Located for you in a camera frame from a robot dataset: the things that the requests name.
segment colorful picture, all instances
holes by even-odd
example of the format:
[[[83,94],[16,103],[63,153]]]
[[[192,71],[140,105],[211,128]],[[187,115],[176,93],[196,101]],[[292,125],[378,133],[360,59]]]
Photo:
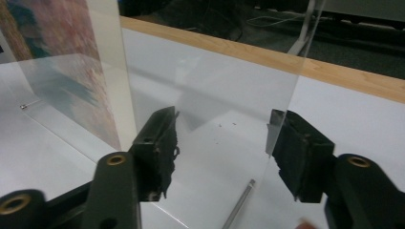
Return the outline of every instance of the colorful picture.
[[[120,149],[86,0],[0,0],[0,29],[35,95]]]

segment transparent plastic panel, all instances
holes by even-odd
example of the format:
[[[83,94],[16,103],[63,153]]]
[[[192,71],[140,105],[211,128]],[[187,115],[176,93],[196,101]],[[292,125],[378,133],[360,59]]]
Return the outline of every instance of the transparent plastic panel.
[[[136,135],[115,1],[0,1],[0,196],[90,181]]]
[[[302,55],[317,22],[319,9],[315,7],[311,6],[303,42],[296,49]],[[187,23],[181,16],[174,17]],[[135,18],[151,21],[149,16]],[[278,136],[276,128],[267,141],[271,111],[288,108],[304,58],[260,50],[271,54],[263,57],[267,64],[257,64],[232,57],[235,52],[263,56],[251,46],[235,45],[232,39],[218,40],[137,20],[133,23],[125,19],[124,27],[130,30],[123,34],[137,126],[141,128],[152,112],[168,106],[180,112],[181,154],[175,161],[176,171],[167,199],[142,203],[147,214],[157,216],[154,220],[146,217],[145,228],[222,228],[252,179],[254,187],[232,228],[294,228],[308,211],[318,214],[308,206],[280,210],[294,200],[266,153],[266,146],[271,153],[271,142]]]
[[[128,149],[136,129],[117,3],[15,0],[2,1],[0,11],[7,82],[24,112],[72,141],[56,131],[54,116],[33,111],[49,105],[112,148]]]

